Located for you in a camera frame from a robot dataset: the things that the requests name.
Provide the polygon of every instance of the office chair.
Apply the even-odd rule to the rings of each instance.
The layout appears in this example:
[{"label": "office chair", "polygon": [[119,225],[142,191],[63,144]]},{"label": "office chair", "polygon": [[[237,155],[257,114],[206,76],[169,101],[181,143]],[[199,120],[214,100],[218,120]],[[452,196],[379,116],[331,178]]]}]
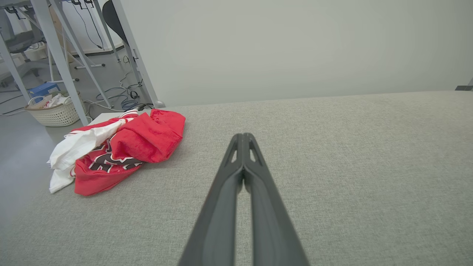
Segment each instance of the office chair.
[{"label": "office chair", "polygon": [[128,40],[126,39],[125,33],[123,32],[122,24],[118,18],[117,12],[115,10],[114,3],[109,0],[102,7],[102,13],[104,15],[104,20],[107,25],[116,33],[120,38],[127,44]]},{"label": "office chair", "polygon": [[[35,17],[35,11],[27,8],[25,13],[30,17]],[[31,61],[25,54],[25,51],[33,44],[46,43],[41,30],[35,25],[31,25],[32,30],[15,34],[13,27],[5,11],[0,10],[0,31],[10,53],[20,53],[25,58],[24,64],[17,67],[20,77],[24,77],[31,71],[36,77],[39,77],[38,69],[49,68],[49,64],[41,61]],[[11,77],[11,73],[0,75],[0,80]]]}]

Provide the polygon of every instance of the white basket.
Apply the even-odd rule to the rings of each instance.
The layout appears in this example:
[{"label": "white basket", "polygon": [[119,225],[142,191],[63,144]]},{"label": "white basket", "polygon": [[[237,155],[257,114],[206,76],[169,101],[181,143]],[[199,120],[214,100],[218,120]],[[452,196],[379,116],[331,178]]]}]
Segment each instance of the white basket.
[{"label": "white basket", "polygon": [[[80,103],[85,112],[85,106],[80,97],[80,92],[77,92],[79,95]],[[60,104],[51,108],[43,109],[34,109],[30,106],[30,103],[25,107],[25,110],[28,111],[38,122],[45,126],[68,126],[79,120],[79,115],[76,112],[76,108],[72,104],[72,101],[66,104]]]}]

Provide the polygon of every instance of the metal table leg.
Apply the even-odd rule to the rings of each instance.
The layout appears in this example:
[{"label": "metal table leg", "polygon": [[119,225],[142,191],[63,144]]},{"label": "metal table leg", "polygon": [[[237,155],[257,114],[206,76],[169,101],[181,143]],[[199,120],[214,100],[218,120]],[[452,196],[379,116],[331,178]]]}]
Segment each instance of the metal table leg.
[{"label": "metal table leg", "polygon": [[140,76],[138,75],[138,66],[136,62],[133,60],[133,54],[131,53],[131,48],[128,46],[128,44],[126,44],[126,42],[123,42],[123,46],[125,46],[125,50],[128,55],[128,60],[130,60],[131,69],[133,69],[133,74],[135,74],[136,83],[138,83],[138,86],[141,86],[141,79],[140,79]]},{"label": "metal table leg", "polygon": [[120,62],[120,57],[117,54],[117,50],[115,49],[114,42],[112,40],[112,37],[110,36],[110,32],[108,31],[108,26],[107,26],[107,23],[105,23],[104,15],[102,14],[102,9],[100,8],[100,5],[98,4],[98,0],[94,0],[94,4],[95,4],[95,9],[97,9],[98,16],[100,17],[100,21],[102,22],[102,25],[104,26],[104,30],[105,30],[105,33],[107,34],[108,41],[110,42],[110,45],[112,45],[112,49],[114,50],[117,61]]},{"label": "metal table leg", "polygon": [[[103,67],[105,64],[100,64],[100,65],[90,65],[90,67]],[[80,66],[80,67],[74,67],[74,69],[83,69],[85,66]]]},{"label": "metal table leg", "polygon": [[51,80],[48,81],[49,83],[63,83],[64,81],[62,80],[54,80],[54,74],[53,74],[53,59],[51,57],[51,51],[49,50],[49,47],[46,46],[46,49],[48,50],[48,61],[49,61],[49,73],[51,75]]},{"label": "metal table leg", "polygon": [[131,48],[128,46],[128,44],[126,44],[126,42],[123,42],[123,45],[125,46],[126,53],[128,54],[128,60],[130,60],[131,69],[133,70],[133,73],[135,74],[136,83],[138,83],[138,88],[140,89],[140,92],[144,97],[143,99],[145,101],[144,104],[153,103],[153,101],[151,101],[151,98],[149,97],[148,92],[143,88],[143,85],[141,84],[141,79],[140,79],[140,76],[138,75],[138,66],[135,60],[133,59]]},{"label": "metal table leg", "polygon": [[112,107],[112,105],[109,103],[107,97],[105,96],[104,91],[102,90],[102,88],[98,84],[97,79],[95,78],[94,74],[92,73],[92,70],[90,70],[90,66],[87,63],[88,58],[85,56],[84,51],[82,50],[82,47],[80,47],[76,35],[71,30],[69,21],[66,19],[66,15],[64,14],[64,11],[59,6],[59,0],[50,0],[50,2],[51,2],[51,5],[52,5],[54,11],[57,14],[59,20],[61,21],[62,26],[64,27],[64,31],[69,36],[70,41],[71,41],[72,45],[74,46],[74,49],[76,49],[77,53],[79,54],[80,59],[84,63],[84,66],[87,69],[87,72],[89,73],[89,75],[92,78],[93,82],[97,86],[97,89],[100,91],[100,94],[104,98],[105,103],[107,104],[107,106]]},{"label": "metal table leg", "polygon": [[18,85],[18,88],[21,91],[21,94],[23,94],[23,97],[25,97],[26,102],[29,102],[30,96],[28,95],[28,92],[26,91],[25,85],[23,84],[23,81],[21,80],[20,74],[18,73],[17,66],[15,66],[15,62],[13,62],[13,59],[11,58],[11,54],[8,51],[7,45],[5,44],[5,40],[3,40],[3,36],[1,36],[1,41],[0,41],[0,54],[5,61],[5,64],[8,67],[8,70],[10,70],[11,75],[13,76],[13,79]]},{"label": "metal table leg", "polygon": [[82,108],[82,103],[80,98],[77,95],[76,87],[74,82],[72,82],[72,77],[69,73],[68,63],[62,54],[61,45],[59,39],[56,35],[56,30],[54,28],[53,19],[49,14],[48,3],[46,0],[34,0],[31,1],[33,8],[36,11],[36,16],[38,22],[41,25],[41,29],[48,41],[48,45],[51,53],[53,54],[54,61],[58,67],[59,73],[64,79],[64,85],[66,86],[67,92],[69,92],[72,103],[76,108],[77,114],[79,115],[80,121],[83,125],[87,125],[88,121],[84,109]]},{"label": "metal table leg", "polygon": [[[134,41],[133,32],[131,31],[130,25],[128,24],[128,19],[125,15],[125,10],[123,9],[122,2],[120,0],[112,0],[112,2],[114,3],[115,10],[117,12],[118,18],[120,19],[120,23],[122,24],[123,31],[125,32],[125,36],[127,36],[127,40],[130,47],[137,47]],[[146,71],[146,68],[144,67],[143,61],[138,60],[137,64],[140,66],[140,74],[144,80],[144,87],[146,87],[146,91],[148,92],[148,95],[151,98],[152,103],[154,104],[154,107],[156,108],[166,107],[166,105],[162,101],[158,100],[158,96],[156,95],[156,92],[153,89],[153,84],[151,83],[151,80],[149,79],[149,75]]]}]

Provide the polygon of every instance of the gray fabric surface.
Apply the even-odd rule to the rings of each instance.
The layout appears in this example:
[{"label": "gray fabric surface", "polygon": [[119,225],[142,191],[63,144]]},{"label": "gray fabric surface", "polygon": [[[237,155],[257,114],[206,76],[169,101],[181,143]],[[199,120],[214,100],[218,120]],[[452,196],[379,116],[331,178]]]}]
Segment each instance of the gray fabric surface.
[{"label": "gray fabric surface", "polygon": [[[47,184],[2,265],[175,265],[235,133],[255,135],[313,265],[473,265],[473,93],[441,91],[173,107],[170,160],[91,197]],[[236,264],[251,265],[249,194]]]}]

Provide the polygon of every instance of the red towel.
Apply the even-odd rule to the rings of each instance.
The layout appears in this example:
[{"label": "red towel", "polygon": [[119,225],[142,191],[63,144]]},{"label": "red towel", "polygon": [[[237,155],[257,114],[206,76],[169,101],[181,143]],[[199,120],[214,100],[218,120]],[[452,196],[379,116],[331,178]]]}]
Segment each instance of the red towel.
[{"label": "red towel", "polygon": [[76,161],[75,192],[89,196],[111,189],[138,170],[143,162],[167,160],[182,140],[184,122],[181,114],[159,109],[151,110],[150,116],[144,113],[134,117],[102,145]]}]

